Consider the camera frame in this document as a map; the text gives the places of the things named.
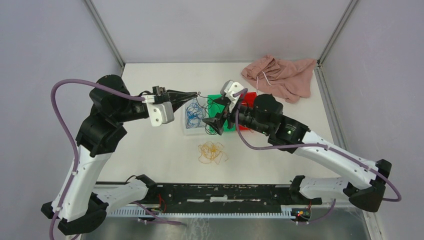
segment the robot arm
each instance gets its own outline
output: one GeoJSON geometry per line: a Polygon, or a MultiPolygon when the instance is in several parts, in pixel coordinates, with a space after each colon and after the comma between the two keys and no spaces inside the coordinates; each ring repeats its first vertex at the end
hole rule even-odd
{"type": "Polygon", "coordinates": [[[232,128],[238,122],[243,127],[269,136],[268,143],[273,145],[253,147],[245,142],[249,147],[256,150],[280,149],[311,159],[342,176],[337,178],[296,176],[290,186],[292,194],[300,194],[307,199],[347,199],[362,210],[377,212],[383,200],[386,182],[374,172],[387,178],[392,167],[390,162],[384,159],[377,162],[367,160],[326,141],[308,126],[283,115],[283,105],[270,94],[257,96],[252,107],[240,105],[242,89],[244,87],[240,83],[228,81],[221,90],[221,98],[214,101],[225,106],[223,111],[203,121],[219,135],[224,131],[225,121],[228,121],[228,128],[232,128]],[[281,146],[285,145],[292,147],[281,149],[281,146]]]}
{"type": "MultiPolygon", "coordinates": [[[[97,83],[130,94],[119,76],[105,76],[97,83]]],[[[124,99],[97,88],[90,92],[93,107],[76,136],[78,167],[73,171],[72,162],[55,200],[43,204],[41,208],[49,219],[55,211],[60,211],[57,216],[61,219],[58,228],[65,235],[89,233],[103,222],[108,213],[146,196],[149,181],[143,176],[105,193],[92,193],[103,166],[110,159],[118,142],[127,134],[123,123],[146,118],[150,118],[154,127],[170,123],[174,120],[174,112],[198,95],[197,92],[166,90],[159,86],[154,87],[152,92],[144,92],[146,94],[142,95],[143,101],[124,99]],[[61,209],[58,209],[59,200],[71,176],[73,180],[61,209]]]]}

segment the green tray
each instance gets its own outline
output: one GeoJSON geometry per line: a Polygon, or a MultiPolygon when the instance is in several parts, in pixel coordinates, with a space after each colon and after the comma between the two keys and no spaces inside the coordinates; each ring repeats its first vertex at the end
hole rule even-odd
{"type": "MultiPolygon", "coordinates": [[[[220,94],[215,94],[215,95],[208,95],[207,97],[208,98],[211,98],[211,99],[217,99],[217,98],[220,98],[221,95],[220,94]]],[[[207,100],[207,104],[210,104],[210,103],[211,103],[211,100],[208,99],[207,100]]],[[[209,113],[209,116],[211,118],[213,118],[213,117],[215,117],[215,115],[217,113],[221,113],[223,110],[224,110],[224,106],[223,105],[212,104],[211,107],[209,108],[208,113],[209,113]]],[[[213,132],[213,133],[215,132],[211,127],[209,127],[209,129],[210,129],[211,132],[213,132]]],[[[233,132],[235,130],[236,130],[236,125],[234,125],[231,129],[228,129],[228,122],[227,121],[224,122],[224,132],[233,132]]]]}

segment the clear plastic container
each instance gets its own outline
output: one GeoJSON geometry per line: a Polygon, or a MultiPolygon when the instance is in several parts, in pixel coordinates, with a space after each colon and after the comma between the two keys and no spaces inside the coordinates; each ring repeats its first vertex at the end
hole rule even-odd
{"type": "MultiPolygon", "coordinates": [[[[196,99],[192,99],[188,102],[186,102],[184,104],[184,106],[182,107],[183,110],[183,114],[182,114],[182,130],[184,132],[184,135],[206,135],[205,132],[205,123],[202,122],[202,119],[198,119],[198,118],[191,118],[189,119],[189,115],[193,114],[193,108],[189,108],[190,106],[197,106],[198,104],[206,107],[206,99],[203,97],[198,97],[197,98],[198,101],[196,101],[196,99]]],[[[205,109],[202,109],[202,114],[203,117],[202,118],[207,118],[208,117],[208,112],[205,109]]]]}

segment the white drawstring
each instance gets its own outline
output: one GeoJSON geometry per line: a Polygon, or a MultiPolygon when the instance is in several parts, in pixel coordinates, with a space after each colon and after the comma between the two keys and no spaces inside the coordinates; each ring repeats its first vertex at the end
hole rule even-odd
{"type": "MultiPolygon", "coordinates": [[[[268,81],[268,77],[267,77],[267,75],[265,74],[265,72],[264,71],[262,71],[262,73],[263,73],[263,76],[265,77],[265,79],[266,79],[266,82],[270,85],[270,86],[272,86],[271,85],[271,83],[270,83],[270,81],[268,81]]],[[[258,76],[256,76],[256,95],[258,95],[258,83],[259,83],[259,78],[258,78],[258,76]]]]}
{"type": "Polygon", "coordinates": [[[267,75],[265,75],[265,72],[264,72],[264,71],[262,71],[262,73],[263,73],[263,75],[265,76],[266,82],[267,82],[270,86],[272,86],[272,85],[271,85],[271,83],[270,83],[270,81],[268,81],[268,77],[267,77],[267,75]]]}

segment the gray wall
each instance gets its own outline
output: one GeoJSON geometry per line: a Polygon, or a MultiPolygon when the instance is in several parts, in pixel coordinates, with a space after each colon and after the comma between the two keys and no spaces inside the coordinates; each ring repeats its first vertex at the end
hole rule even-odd
{"type": "Polygon", "coordinates": [[[349,0],[93,0],[127,63],[319,58],[349,0]]]}
{"type": "MultiPolygon", "coordinates": [[[[1,1],[0,33],[0,238],[45,240],[50,221],[40,207],[56,197],[72,161],[51,87],[120,69],[82,0],[1,1]]],[[[74,135],[90,111],[89,91],[58,91],[74,135]]]]}
{"type": "Polygon", "coordinates": [[[423,0],[363,0],[324,63],[350,150],[393,163],[403,201],[377,214],[386,240],[423,239],[423,43],[423,0]]]}

